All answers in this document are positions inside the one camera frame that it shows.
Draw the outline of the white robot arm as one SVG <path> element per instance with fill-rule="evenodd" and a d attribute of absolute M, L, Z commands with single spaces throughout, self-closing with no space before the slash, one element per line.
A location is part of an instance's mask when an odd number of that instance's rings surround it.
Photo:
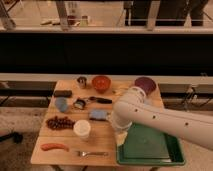
<path fill-rule="evenodd" d="M 133 86 L 115 101 L 110 122 L 116 132 L 138 123 L 213 150 L 213 116 L 154 107 L 145 99 L 144 90 Z"/>

